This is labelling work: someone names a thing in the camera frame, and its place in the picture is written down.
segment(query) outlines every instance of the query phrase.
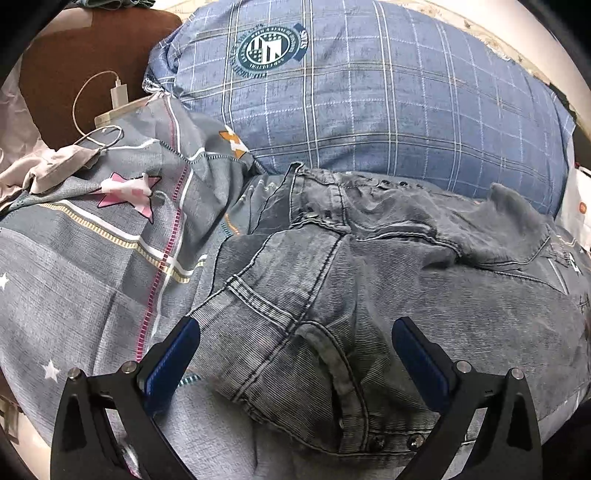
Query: white cable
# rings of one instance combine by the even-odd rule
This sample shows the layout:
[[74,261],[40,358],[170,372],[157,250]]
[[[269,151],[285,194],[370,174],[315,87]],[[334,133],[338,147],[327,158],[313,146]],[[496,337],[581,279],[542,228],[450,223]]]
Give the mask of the white cable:
[[[91,142],[95,143],[96,145],[101,147],[101,150],[103,149],[107,149],[109,147],[112,147],[113,145],[115,145],[119,140],[121,140],[123,138],[123,129],[119,126],[119,125],[105,125],[104,127],[100,127],[100,128],[95,128],[92,132],[89,132],[87,134],[85,134],[82,129],[80,129],[80,127],[78,126],[78,123],[76,122],[76,102],[78,101],[78,98],[80,97],[80,94],[82,93],[82,91],[86,88],[86,85],[88,85],[88,83],[94,79],[97,78],[99,75],[102,75],[104,73],[112,73],[113,75],[115,75],[115,84],[116,85],[120,85],[121,84],[121,80],[119,79],[119,75],[117,75],[117,72],[114,72],[113,70],[104,70],[102,72],[99,73],[95,73],[92,77],[90,77],[87,81],[84,82],[84,85],[82,85],[82,88],[78,91],[78,94],[76,95],[76,98],[74,98],[74,103],[72,104],[72,120],[74,121],[74,126],[76,127],[76,130],[78,130],[78,133],[80,135],[82,135],[81,138],[79,138],[78,140],[76,140],[74,142],[74,145],[78,144],[79,142],[83,141],[83,140],[90,140]],[[91,135],[95,132],[98,132],[98,130],[104,130],[107,128],[115,128],[117,130],[119,130],[119,135],[117,135],[117,138],[112,141],[110,144],[105,145],[103,142],[99,142],[98,140],[95,140],[94,138],[91,137]]]

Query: charging cable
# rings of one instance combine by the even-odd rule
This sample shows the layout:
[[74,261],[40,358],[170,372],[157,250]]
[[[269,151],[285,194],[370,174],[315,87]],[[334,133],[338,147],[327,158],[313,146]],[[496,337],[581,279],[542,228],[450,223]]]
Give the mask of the charging cable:
[[[119,75],[117,75],[117,72],[114,72],[113,70],[104,70],[103,72],[95,73],[92,77],[90,77],[87,81],[85,81],[84,85],[82,85],[82,88],[78,91],[76,98],[74,98],[74,103],[72,104],[72,120],[74,121],[74,126],[76,127],[76,130],[78,130],[78,133],[80,135],[82,135],[81,138],[79,138],[78,140],[76,140],[74,142],[74,145],[78,144],[79,142],[81,142],[83,140],[90,140],[91,142],[100,146],[101,150],[105,150],[107,148],[112,147],[119,140],[121,140],[123,138],[123,135],[124,135],[123,129],[119,125],[105,125],[104,127],[95,128],[92,132],[88,132],[87,134],[85,134],[82,131],[82,129],[78,126],[78,122],[76,122],[76,102],[78,101],[78,98],[80,98],[80,94],[84,91],[84,89],[86,88],[86,85],[88,85],[92,79],[95,79],[99,75],[102,75],[104,73],[112,73],[113,75],[115,75],[115,87],[111,89],[111,103],[113,104],[113,108],[115,109],[115,108],[125,105],[126,103],[129,102],[128,95],[127,95],[127,85],[126,84],[121,85],[121,80],[119,78]],[[113,140],[111,143],[104,144],[103,142],[99,142],[98,140],[95,140],[94,138],[91,137],[91,135],[93,133],[96,133],[99,130],[104,131],[105,129],[108,129],[108,128],[113,128],[113,129],[119,130],[119,134],[117,135],[117,138],[115,140]]]

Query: white star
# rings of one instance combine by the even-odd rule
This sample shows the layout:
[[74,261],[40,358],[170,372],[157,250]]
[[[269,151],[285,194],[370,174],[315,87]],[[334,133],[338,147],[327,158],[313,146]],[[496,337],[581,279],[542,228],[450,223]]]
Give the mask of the white star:
[[45,378],[52,378],[57,383],[57,374],[60,372],[56,367],[53,366],[53,361],[49,360],[49,364],[47,366],[43,365],[43,370],[45,370]]
[[2,287],[2,291],[4,291],[4,287],[6,287],[6,284],[8,283],[8,279],[6,278],[6,273],[0,277],[0,287]]

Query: circular emblem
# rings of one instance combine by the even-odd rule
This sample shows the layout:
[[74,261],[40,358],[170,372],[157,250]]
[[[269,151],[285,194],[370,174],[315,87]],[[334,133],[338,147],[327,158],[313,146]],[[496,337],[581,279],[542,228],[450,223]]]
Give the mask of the circular emblem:
[[300,33],[287,27],[257,27],[243,36],[235,53],[236,66],[258,76],[289,61],[300,49]]

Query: blue gripper pad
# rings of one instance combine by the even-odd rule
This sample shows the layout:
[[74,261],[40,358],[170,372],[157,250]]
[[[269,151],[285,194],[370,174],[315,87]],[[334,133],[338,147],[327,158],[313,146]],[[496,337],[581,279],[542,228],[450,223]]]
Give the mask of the blue gripper pad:
[[427,408],[444,413],[455,386],[453,363],[447,354],[438,344],[429,342],[409,317],[394,322],[392,345]]
[[155,365],[145,382],[144,410],[150,416],[168,408],[178,382],[182,379],[201,340],[201,329],[197,320],[183,317],[181,322],[184,324],[177,325],[179,327],[178,333],[175,332],[177,330],[175,327],[164,342],[157,343],[152,347],[155,349],[161,345],[170,345],[162,352],[160,361]]

